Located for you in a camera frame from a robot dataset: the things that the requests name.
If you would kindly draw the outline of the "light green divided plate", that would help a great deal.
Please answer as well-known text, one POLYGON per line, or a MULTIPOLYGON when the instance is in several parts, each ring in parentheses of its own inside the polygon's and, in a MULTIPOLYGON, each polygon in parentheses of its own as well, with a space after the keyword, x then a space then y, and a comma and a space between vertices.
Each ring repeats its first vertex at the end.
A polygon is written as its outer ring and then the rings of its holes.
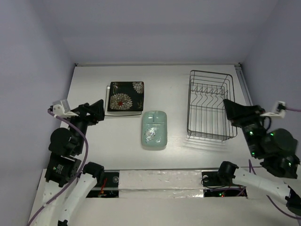
POLYGON ((164 111, 147 111, 142 117, 143 147, 162 150, 167 145, 167 114, 164 111))

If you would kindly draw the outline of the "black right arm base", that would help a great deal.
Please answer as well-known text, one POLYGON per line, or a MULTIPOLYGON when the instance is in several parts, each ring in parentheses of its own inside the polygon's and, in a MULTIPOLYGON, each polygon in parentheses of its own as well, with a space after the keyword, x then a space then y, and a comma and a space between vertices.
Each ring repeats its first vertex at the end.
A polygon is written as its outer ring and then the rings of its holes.
POLYGON ((222 188, 226 185, 220 180, 218 171, 202 171, 202 185, 205 188, 222 188))

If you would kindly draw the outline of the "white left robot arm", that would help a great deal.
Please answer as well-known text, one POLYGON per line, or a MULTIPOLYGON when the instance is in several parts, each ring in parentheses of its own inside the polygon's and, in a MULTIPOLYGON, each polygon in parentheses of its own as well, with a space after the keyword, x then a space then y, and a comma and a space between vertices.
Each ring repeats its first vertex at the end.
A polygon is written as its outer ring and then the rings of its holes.
POLYGON ((65 99, 48 108, 48 114, 67 127, 57 128, 50 136, 42 203, 29 226, 71 226, 91 189, 105 183, 104 167, 87 162, 86 138, 88 127, 104 120, 103 104, 100 99, 71 109, 65 99))

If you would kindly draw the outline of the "white foam block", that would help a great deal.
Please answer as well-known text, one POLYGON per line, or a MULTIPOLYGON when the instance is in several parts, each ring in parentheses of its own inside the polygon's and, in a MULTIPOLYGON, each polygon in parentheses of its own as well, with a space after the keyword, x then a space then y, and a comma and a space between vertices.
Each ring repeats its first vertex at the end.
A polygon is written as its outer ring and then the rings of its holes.
POLYGON ((196 190, 202 189, 200 170, 122 170, 120 190, 196 190))

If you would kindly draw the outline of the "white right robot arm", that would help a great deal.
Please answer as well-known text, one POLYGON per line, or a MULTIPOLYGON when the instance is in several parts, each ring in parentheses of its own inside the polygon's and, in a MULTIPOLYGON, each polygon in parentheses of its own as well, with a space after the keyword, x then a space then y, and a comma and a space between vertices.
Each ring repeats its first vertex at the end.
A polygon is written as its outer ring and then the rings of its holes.
POLYGON ((272 112, 266 112, 259 105, 244 106, 228 99, 223 103, 232 126, 242 129, 251 156, 261 160, 260 165, 268 173, 283 181, 277 183, 262 178, 229 161, 221 163, 216 173, 217 181, 227 186, 236 184, 257 188, 300 218, 301 161, 295 154, 298 141, 286 129, 269 131, 264 127, 265 119, 284 118, 288 110, 285 102, 277 101, 272 112))

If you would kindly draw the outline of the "dark plate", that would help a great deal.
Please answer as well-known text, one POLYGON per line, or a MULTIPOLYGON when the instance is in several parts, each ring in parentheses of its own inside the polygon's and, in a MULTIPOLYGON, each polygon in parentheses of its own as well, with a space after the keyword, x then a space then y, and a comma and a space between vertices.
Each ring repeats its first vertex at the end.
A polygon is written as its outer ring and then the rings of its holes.
POLYGON ((108 112, 141 112, 143 108, 143 81, 113 81, 110 83, 108 112))

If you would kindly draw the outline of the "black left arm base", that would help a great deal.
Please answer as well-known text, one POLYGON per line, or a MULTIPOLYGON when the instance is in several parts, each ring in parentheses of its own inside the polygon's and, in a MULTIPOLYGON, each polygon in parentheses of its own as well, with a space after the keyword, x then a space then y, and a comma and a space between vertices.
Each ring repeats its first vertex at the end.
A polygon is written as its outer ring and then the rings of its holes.
POLYGON ((119 171, 105 171, 103 183, 100 185, 104 185, 104 188, 112 188, 118 189, 119 186, 119 171))

